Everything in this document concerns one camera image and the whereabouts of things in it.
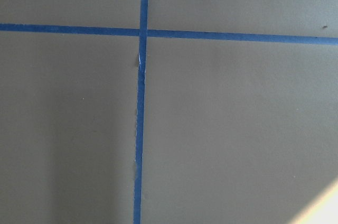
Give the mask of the long blue tape strip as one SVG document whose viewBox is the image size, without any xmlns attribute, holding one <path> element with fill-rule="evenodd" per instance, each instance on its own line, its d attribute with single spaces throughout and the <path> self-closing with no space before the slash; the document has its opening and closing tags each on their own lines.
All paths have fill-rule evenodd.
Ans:
<svg viewBox="0 0 338 224">
<path fill-rule="evenodd" d="M 141 223 L 148 0 L 140 0 L 133 223 Z"/>
</svg>

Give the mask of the crossing blue tape strip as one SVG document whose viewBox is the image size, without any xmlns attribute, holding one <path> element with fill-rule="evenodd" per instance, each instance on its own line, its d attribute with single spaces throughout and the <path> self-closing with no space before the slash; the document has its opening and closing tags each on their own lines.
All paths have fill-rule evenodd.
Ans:
<svg viewBox="0 0 338 224">
<path fill-rule="evenodd" d="M 88 34 L 88 35 L 116 35 L 116 36 L 139 36 L 140 35 L 139 29 L 126 29 L 126 28 L 114 28 L 114 27 L 92 27 L 92 26 L 13 24 L 13 23 L 2 23 L 1 31 L 61 33 L 61 34 Z M 178 30 L 147 30 L 146 34 L 148 37 L 152 37 L 152 38 L 337 45 L 337 38 L 316 37 L 316 36 L 225 33 L 225 32 L 198 32 L 198 31 L 178 31 Z"/>
</svg>

